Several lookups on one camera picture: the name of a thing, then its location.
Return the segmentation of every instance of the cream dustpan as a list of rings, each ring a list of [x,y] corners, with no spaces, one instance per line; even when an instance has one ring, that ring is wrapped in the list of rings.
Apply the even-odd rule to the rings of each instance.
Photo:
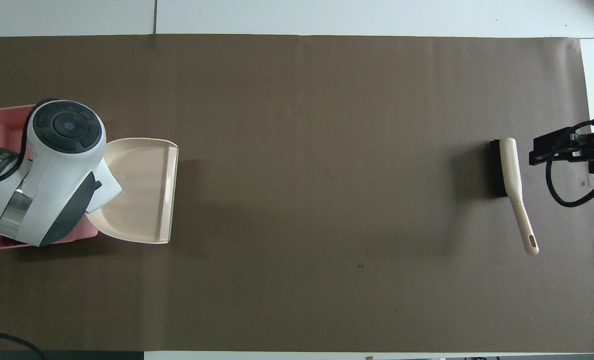
[[[87,214],[99,231],[145,244],[171,241],[179,148],[171,141],[127,137],[110,141],[103,158],[121,193]]]

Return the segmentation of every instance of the brush bristles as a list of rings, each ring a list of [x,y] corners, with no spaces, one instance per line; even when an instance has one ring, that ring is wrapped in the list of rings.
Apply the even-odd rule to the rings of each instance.
[[[508,194],[504,184],[504,172],[501,168],[501,150],[498,139],[490,142],[490,162],[495,193],[499,198],[506,198]]]

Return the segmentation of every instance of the table surface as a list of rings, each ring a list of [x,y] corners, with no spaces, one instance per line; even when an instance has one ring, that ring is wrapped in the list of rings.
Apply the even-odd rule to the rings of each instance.
[[[0,36],[148,34],[153,30],[155,3],[151,0],[48,4],[41,9],[23,0],[0,4]],[[459,7],[455,11],[447,1],[387,1],[381,6],[371,4],[366,11],[366,2],[356,0],[325,6],[313,1],[268,6],[258,1],[159,0],[156,28],[160,33],[594,38],[594,1],[469,1]],[[65,13],[70,16],[59,16]],[[582,55],[594,117],[594,39],[583,39]]]

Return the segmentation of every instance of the brown paper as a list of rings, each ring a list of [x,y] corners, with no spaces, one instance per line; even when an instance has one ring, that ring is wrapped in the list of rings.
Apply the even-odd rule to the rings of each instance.
[[[179,145],[172,239],[1,250],[0,331],[73,350],[594,352],[594,201],[560,207],[528,166],[534,137],[588,119],[576,39],[0,38],[0,107],[47,97],[89,105],[109,141]],[[537,256],[492,194],[503,137]],[[560,173],[560,193],[588,191],[583,168]]]

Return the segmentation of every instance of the pink bin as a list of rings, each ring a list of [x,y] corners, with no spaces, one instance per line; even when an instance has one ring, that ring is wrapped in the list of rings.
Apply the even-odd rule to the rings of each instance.
[[[18,152],[21,146],[21,135],[24,130],[24,123],[26,118],[34,105],[4,107],[0,109],[0,146],[8,148],[9,150]],[[30,150],[25,153],[26,157],[30,158]],[[77,239],[86,239],[94,237],[98,234],[98,230],[94,227],[89,219],[84,215],[77,226],[63,239],[56,243],[72,242]],[[22,246],[30,246],[28,244],[9,239],[0,235],[0,249],[19,248]]]

